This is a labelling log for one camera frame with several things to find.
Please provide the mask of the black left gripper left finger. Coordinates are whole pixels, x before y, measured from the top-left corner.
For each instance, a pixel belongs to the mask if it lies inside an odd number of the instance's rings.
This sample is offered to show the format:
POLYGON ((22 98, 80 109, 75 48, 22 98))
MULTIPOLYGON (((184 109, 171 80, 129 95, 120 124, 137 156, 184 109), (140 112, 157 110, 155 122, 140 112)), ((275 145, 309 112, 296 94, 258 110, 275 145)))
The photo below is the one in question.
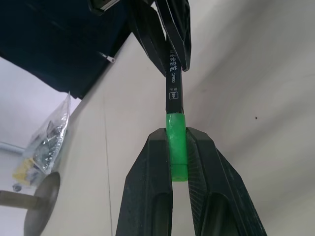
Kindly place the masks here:
POLYGON ((173 189, 166 129, 151 133, 125 179, 118 236, 169 236, 173 189))

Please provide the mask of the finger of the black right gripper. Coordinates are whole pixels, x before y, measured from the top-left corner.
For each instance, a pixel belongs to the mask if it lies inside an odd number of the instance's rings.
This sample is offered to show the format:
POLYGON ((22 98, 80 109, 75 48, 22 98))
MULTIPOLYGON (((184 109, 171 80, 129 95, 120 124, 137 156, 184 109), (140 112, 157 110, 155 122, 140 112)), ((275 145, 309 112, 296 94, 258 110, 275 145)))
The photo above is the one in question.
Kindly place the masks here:
POLYGON ((152 7, 128 7, 128 21, 147 57, 166 76, 166 40, 158 13, 152 7))
POLYGON ((156 4, 168 41, 186 72, 191 58, 189 1, 157 0, 156 4))

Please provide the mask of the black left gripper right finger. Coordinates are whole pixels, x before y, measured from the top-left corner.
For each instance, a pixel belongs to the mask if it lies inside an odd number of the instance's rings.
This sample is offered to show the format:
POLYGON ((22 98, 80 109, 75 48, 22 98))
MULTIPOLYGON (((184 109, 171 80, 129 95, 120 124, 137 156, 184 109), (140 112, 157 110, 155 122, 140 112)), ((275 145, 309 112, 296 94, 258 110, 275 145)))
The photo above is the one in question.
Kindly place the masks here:
POLYGON ((187 148, 195 235, 266 235, 241 176, 214 141, 202 131, 187 128, 187 148))

